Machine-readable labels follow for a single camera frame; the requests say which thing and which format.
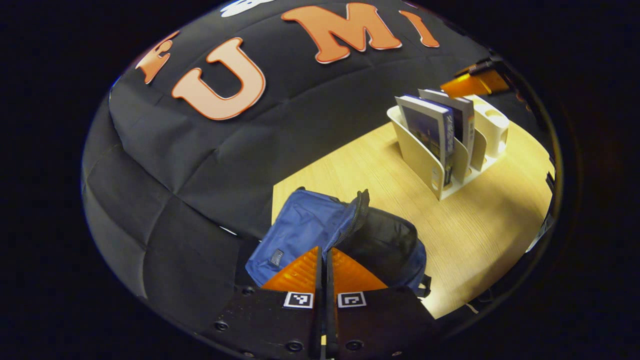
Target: orange letter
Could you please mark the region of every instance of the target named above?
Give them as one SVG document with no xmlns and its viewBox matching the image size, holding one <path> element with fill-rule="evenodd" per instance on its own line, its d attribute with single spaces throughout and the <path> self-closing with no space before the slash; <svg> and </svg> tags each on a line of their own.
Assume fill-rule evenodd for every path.
<svg viewBox="0 0 640 360">
<path fill-rule="evenodd" d="M 145 73 L 145 84 L 149 84 L 154 79 L 158 71 L 160 71 L 160 69 L 169 60 L 169 56 L 171 56 L 171 54 L 160 56 L 160 53 L 164 53 L 171 49 L 173 42 L 169 39 L 178 35 L 179 32 L 180 31 L 176 31 L 157 43 L 156 46 L 154 46 L 151 51 L 149 51 L 136 65 L 136 69 L 141 68 L 142 72 Z"/>
<path fill-rule="evenodd" d="M 332 35 L 343 39 L 358 51 L 367 48 L 365 30 L 374 49 L 395 49 L 402 43 L 396 39 L 387 25 L 378 16 L 375 6 L 362 3 L 347 4 L 347 19 L 319 8 L 303 6 L 282 14 L 283 20 L 293 20 L 302 25 L 318 46 L 316 60 L 331 63 L 349 56 L 349 48 L 340 46 Z"/>
<path fill-rule="evenodd" d="M 171 95 L 181 97 L 195 110 L 212 120 L 235 117 L 255 104 L 264 92 L 265 79 L 262 71 L 240 50 L 241 38 L 227 40 L 207 55 L 207 63 L 220 61 L 233 72 L 242 87 L 232 97 L 224 98 L 200 79 L 202 70 L 191 69 L 173 87 Z"/>
<path fill-rule="evenodd" d="M 422 22 L 422 19 L 418 15 L 402 10 L 400 10 L 399 12 L 403 14 L 407 19 L 409 19 L 413 26 L 415 26 L 415 29 L 418 31 L 418 33 L 420 33 L 420 41 L 422 42 L 422 45 L 428 47 L 440 47 L 438 41 L 433 38 L 433 35 L 431 35 L 429 29 L 427 29 L 427 27 Z"/>
</svg>

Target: wooden table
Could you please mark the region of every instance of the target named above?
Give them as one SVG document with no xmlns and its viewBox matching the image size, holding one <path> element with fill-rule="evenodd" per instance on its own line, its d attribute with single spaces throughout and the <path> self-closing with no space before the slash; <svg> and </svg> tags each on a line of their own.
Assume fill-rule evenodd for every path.
<svg viewBox="0 0 640 360">
<path fill-rule="evenodd" d="M 551 200 L 548 153 L 513 122 L 507 147 L 478 178 L 443 201 L 403 161 L 389 122 L 273 187 L 272 223 L 299 186 L 349 202 L 369 189 L 370 205 L 411 221 L 427 250 L 431 294 L 423 304 L 446 315 L 499 280 L 522 256 Z"/>
</svg>

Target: book holder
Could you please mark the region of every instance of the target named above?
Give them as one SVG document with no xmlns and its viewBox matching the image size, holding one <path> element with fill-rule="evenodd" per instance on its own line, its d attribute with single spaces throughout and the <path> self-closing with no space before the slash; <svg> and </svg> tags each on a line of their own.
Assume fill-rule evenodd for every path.
<svg viewBox="0 0 640 360">
<path fill-rule="evenodd" d="M 482 98 L 471 95 L 465 98 L 473 101 L 476 134 L 471 161 L 469 152 L 454 138 L 451 183 L 444 186 L 444 168 L 436 157 L 427 150 L 413 134 L 407 130 L 406 120 L 398 105 L 387 110 L 396 130 L 400 151 L 404 161 L 427 184 L 438 200 L 446 199 L 460 188 L 469 184 L 486 169 L 491 167 L 506 149 L 509 119 Z"/>
</svg>

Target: white printed logo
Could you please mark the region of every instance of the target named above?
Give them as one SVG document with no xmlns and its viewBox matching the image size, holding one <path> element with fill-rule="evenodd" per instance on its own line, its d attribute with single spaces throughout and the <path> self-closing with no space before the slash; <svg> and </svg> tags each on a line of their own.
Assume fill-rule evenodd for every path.
<svg viewBox="0 0 640 360">
<path fill-rule="evenodd" d="M 270 3 L 272 1 L 273 0 L 238 0 L 226 5 L 220 12 L 222 13 L 222 17 L 230 17 L 255 8 L 260 4 Z"/>
<path fill-rule="evenodd" d="M 303 309 L 313 309 L 314 294 L 313 293 L 294 293 L 289 292 L 284 300 L 284 307 L 300 307 Z"/>
<path fill-rule="evenodd" d="M 364 293 L 362 291 L 338 294 L 338 307 L 358 307 L 366 305 L 367 302 L 364 300 Z"/>
</svg>

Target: book cover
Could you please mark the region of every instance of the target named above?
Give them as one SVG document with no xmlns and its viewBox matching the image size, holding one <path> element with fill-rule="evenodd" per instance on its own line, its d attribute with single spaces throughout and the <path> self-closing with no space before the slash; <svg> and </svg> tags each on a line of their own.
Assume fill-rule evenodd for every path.
<svg viewBox="0 0 640 360">
<path fill-rule="evenodd" d="M 453 160 L 453 113 L 450 108 L 418 97 L 396 97 L 407 130 L 424 144 L 444 169 L 444 185 L 451 182 Z"/>
<path fill-rule="evenodd" d="M 429 89 L 418 89 L 420 97 L 427 101 L 451 108 L 453 111 L 455 137 L 465 146 L 469 153 L 469 161 L 474 149 L 476 125 L 474 123 L 474 103 L 462 97 L 449 97 L 447 94 Z"/>
</svg>

